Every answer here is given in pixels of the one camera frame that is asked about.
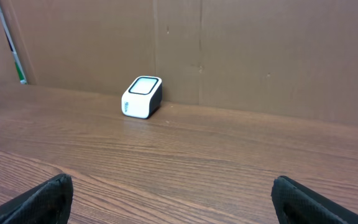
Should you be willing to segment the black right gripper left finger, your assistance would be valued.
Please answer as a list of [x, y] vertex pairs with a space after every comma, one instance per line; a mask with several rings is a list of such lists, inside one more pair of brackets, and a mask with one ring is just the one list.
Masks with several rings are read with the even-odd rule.
[[0, 224], [67, 224], [73, 202], [73, 182], [58, 174], [0, 206]]

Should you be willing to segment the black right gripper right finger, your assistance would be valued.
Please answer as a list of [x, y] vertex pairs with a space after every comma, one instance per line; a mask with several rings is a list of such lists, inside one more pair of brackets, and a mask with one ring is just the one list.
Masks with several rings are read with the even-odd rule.
[[284, 175], [271, 197], [280, 224], [358, 224], [358, 214]]

